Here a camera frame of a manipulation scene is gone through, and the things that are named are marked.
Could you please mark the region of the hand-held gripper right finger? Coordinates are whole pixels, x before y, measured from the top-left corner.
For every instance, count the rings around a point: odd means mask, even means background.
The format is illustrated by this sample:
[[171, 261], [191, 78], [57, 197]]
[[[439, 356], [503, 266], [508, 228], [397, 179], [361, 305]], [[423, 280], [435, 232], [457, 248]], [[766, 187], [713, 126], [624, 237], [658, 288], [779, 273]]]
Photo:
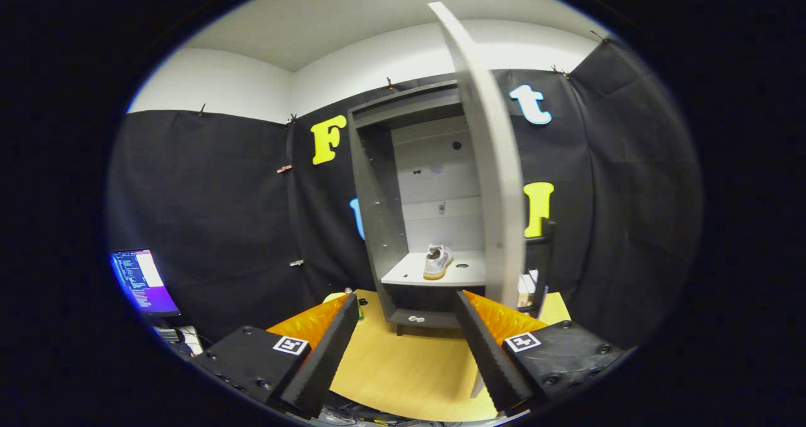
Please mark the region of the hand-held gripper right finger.
[[625, 350], [573, 321], [545, 324], [458, 290], [455, 316], [499, 413], [543, 413], [581, 395], [622, 363]]

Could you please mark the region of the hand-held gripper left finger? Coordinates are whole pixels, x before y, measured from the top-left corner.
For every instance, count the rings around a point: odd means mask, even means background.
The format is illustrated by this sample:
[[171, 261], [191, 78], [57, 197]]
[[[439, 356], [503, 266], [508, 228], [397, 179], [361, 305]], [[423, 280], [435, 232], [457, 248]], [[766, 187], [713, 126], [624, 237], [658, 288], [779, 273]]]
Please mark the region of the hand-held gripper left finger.
[[268, 329], [237, 327], [191, 363], [251, 401], [317, 418], [358, 322], [357, 296], [342, 294]]

